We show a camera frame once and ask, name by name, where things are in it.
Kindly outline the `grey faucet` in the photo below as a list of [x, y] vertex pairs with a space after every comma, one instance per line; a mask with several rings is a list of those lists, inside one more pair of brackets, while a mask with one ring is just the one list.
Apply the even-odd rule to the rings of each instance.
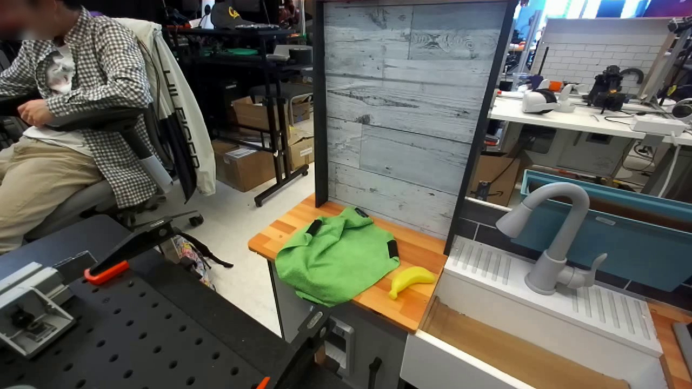
[[596, 271], [608, 256], [607, 253], [601, 253], [588, 271], [567, 265], [568, 251], [590, 210], [587, 192], [576, 184], [558, 182], [539, 187], [518, 206], [500, 217], [495, 226], [505, 236], [518, 237], [532, 212], [543, 202], [555, 197], [567, 197], [573, 204], [551, 244], [524, 278], [530, 290], [546, 296], [554, 294], [558, 285], [572, 290], [593, 286]]

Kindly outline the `green cloth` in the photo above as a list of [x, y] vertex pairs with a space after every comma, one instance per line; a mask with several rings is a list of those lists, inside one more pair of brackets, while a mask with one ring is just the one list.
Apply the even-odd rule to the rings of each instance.
[[354, 299], [400, 266], [391, 232], [358, 207], [318, 217], [297, 231], [275, 258], [280, 280], [309, 302], [333, 307]]

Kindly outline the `stack of cardboard boxes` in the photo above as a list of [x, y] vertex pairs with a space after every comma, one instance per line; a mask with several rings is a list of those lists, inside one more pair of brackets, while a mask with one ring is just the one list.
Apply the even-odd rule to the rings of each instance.
[[[289, 108], [284, 108], [288, 126], [288, 150], [286, 156], [291, 169], [314, 162], [314, 131], [311, 114], [313, 103], [310, 97], [301, 97]], [[236, 99], [230, 104], [228, 117], [235, 123], [269, 127], [266, 106], [258, 96]], [[270, 135], [247, 128], [235, 128], [222, 133], [212, 141], [216, 163], [217, 180], [240, 192], [248, 192], [255, 187], [275, 179], [274, 156], [252, 147], [230, 142], [232, 138], [269, 147]]]

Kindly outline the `yellow toy banana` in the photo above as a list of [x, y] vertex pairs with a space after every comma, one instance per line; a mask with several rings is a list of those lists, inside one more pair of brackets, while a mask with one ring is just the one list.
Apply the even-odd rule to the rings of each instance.
[[398, 294], [412, 285], [431, 284], [436, 280], [433, 272], [420, 266], [411, 266], [401, 271], [391, 281], [388, 296], [391, 300], [396, 300]]

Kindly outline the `toy kitchen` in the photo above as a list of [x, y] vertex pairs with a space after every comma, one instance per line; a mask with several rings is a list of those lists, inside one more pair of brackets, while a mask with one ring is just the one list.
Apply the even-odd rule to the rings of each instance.
[[[254, 236], [249, 249], [268, 261], [281, 334], [292, 341], [313, 303], [277, 275], [284, 244], [314, 219], [347, 207], [393, 234], [400, 266], [332, 311], [347, 331], [341, 375], [348, 389], [368, 389], [375, 357], [382, 359], [376, 389], [410, 384], [400, 375], [406, 341], [422, 325], [456, 237], [506, 251], [533, 269], [571, 209], [567, 197], [548, 199], [512, 238], [495, 223], [522, 197], [505, 209], [468, 196], [516, 5], [318, 0], [316, 192]], [[391, 281], [411, 266], [433, 272], [435, 282], [391, 300]]]

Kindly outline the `black metal rack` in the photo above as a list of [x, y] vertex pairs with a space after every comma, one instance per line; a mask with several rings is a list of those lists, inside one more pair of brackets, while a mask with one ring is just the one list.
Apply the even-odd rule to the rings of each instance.
[[289, 101], [282, 81], [302, 69], [292, 59], [272, 59], [291, 30], [272, 24], [230, 29], [164, 27], [164, 37], [190, 82], [213, 138], [272, 157], [275, 183], [254, 199], [262, 206], [286, 185], [308, 175], [289, 157]]

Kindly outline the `cardboard box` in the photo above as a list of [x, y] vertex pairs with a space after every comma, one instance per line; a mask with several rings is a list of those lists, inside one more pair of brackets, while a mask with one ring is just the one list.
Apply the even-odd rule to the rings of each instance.
[[517, 157], [482, 155], [470, 182], [468, 196], [497, 206], [508, 206], [521, 169]]

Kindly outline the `black clamp with orange tip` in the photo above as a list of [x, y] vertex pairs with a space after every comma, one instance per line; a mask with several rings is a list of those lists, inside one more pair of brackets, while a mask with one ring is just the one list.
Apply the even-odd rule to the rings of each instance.
[[131, 232], [121, 243], [109, 251], [106, 258], [84, 270], [84, 280], [92, 285], [104, 285], [129, 269], [129, 259], [135, 258], [175, 236], [183, 237], [194, 245], [198, 245], [198, 249], [203, 249], [203, 244], [198, 239], [174, 227], [172, 221], [173, 217], [166, 216], [145, 223], [136, 231]]
[[299, 389], [334, 327], [330, 308], [321, 305], [312, 308], [279, 363], [253, 389]]

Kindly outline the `colourful backpack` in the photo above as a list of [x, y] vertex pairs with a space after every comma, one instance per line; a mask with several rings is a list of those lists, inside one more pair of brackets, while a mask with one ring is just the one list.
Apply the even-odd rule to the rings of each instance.
[[180, 232], [171, 241], [179, 259], [178, 263], [211, 290], [216, 290], [210, 275], [211, 263], [226, 269], [234, 266], [219, 259], [203, 242], [186, 232]]

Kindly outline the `white jacket with black lettering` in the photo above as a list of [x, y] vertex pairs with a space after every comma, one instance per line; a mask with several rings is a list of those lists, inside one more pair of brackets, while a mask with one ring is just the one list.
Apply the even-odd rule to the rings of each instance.
[[175, 171], [185, 201], [195, 194], [214, 195], [214, 150], [197, 98], [165, 41], [162, 26], [118, 18], [137, 37], [154, 99], [154, 140], [158, 156]]

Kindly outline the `white headset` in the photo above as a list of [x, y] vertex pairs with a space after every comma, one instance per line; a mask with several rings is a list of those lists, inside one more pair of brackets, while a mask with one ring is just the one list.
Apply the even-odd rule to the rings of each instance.
[[563, 88], [556, 95], [548, 89], [527, 91], [522, 98], [522, 112], [527, 114], [546, 114], [552, 111], [572, 113], [576, 106], [569, 101], [572, 85]]

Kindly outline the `black cap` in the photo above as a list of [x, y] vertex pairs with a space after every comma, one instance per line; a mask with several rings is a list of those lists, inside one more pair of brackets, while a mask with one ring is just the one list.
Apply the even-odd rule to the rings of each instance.
[[237, 10], [232, 6], [230, 0], [216, 2], [210, 11], [210, 20], [213, 29], [237, 29], [239, 25], [252, 25], [252, 21], [242, 18]]

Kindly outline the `white sink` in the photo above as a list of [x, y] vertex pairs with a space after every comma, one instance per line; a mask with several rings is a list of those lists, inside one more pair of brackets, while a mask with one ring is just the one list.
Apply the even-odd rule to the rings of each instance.
[[534, 293], [532, 264], [456, 237], [401, 379], [418, 389], [668, 389], [648, 304], [602, 286]]

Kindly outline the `white desk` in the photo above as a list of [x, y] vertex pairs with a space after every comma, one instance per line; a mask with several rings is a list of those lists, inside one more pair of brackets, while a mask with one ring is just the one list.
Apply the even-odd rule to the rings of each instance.
[[648, 177], [642, 193], [677, 199], [681, 199], [682, 195], [687, 199], [692, 198], [692, 126], [681, 123], [683, 130], [677, 132], [670, 128], [674, 120], [666, 112], [601, 113], [600, 109], [578, 105], [569, 113], [524, 113], [520, 99], [501, 95], [495, 97], [489, 118], [634, 140], [643, 140], [648, 135], [659, 136], [663, 143], [672, 144], [673, 150], [665, 151], [655, 164], [655, 170]]

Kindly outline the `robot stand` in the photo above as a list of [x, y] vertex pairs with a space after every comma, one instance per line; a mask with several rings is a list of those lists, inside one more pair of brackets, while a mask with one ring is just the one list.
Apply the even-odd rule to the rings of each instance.
[[158, 251], [106, 285], [74, 261], [76, 325], [32, 359], [0, 351], [0, 389], [257, 389], [291, 347]]

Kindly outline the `grey office chair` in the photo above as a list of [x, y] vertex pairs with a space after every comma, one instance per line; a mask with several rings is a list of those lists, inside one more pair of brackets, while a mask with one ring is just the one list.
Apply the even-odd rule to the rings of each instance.
[[96, 130], [97, 133], [121, 135], [134, 152], [138, 162], [156, 184], [153, 197], [136, 206], [119, 209], [111, 185], [101, 182], [86, 187], [32, 229], [25, 241], [32, 242], [53, 232], [61, 231], [82, 219], [105, 214], [121, 225], [136, 227], [137, 214], [153, 211], [165, 202], [166, 194], [180, 185], [188, 202], [197, 192], [200, 178], [190, 150], [191, 142], [184, 140], [182, 123], [172, 113], [162, 120], [159, 109], [150, 104], [146, 109], [106, 108], [72, 113], [50, 122], [50, 130], [67, 133], [76, 130]]

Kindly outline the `person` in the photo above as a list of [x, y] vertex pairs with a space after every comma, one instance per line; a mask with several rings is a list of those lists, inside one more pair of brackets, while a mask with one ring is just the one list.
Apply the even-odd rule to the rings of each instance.
[[136, 35], [114, 19], [94, 16], [80, 0], [2, 0], [24, 40], [0, 73], [0, 97], [20, 104], [28, 127], [0, 150], [0, 256], [84, 188], [106, 180], [119, 209], [148, 201], [157, 186], [123, 136], [113, 131], [55, 131], [59, 117], [108, 108], [146, 109], [152, 96]]

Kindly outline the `white tiled panel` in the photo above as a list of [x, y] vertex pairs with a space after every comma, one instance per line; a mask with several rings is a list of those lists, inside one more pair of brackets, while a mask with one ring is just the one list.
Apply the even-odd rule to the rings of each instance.
[[621, 91], [640, 96], [647, 93], [650, 72], [674, 39], [668, 19], [548, 19], [530, 74], [593, 86], [595, 76], [610, 65], [638, 69], [642, 81], [625, 74]]

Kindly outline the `black machine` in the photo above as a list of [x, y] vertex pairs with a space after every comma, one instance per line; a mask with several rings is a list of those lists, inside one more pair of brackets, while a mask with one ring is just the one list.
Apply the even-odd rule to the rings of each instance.
[[621, 91], [621, 82], [625, 75], [637, 77], [637, 85], [641, 85], [644, 73], [638, 68], [627, 68], [621, 70], [618, 65], [610, 65], [601, 73], [595, 76], [595, 83], [589, 93], [582, 99], [587, 106], [601, 108], [601, 113], [605, 110], [618, 112], [627, 101], [627, 93]]

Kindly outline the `teal board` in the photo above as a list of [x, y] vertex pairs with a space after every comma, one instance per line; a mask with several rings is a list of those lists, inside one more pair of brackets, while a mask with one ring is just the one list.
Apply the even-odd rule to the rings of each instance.
[[664, 291], [692, 276], [692, 204], [532, 170], [524, 173], [521, 197], [559, 182], [578, 185], [590, 197], [569, 261], [590, 266], [607, 253], [601, 271]]

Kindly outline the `grey metal mount bracket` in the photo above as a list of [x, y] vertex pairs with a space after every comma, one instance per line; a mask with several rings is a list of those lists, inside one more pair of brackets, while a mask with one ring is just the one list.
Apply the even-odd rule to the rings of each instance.
[[29, 263], [0, 280], [0, 351], [32, 359], [76, 325], [62, 304], [74, 294], [52, 267]]

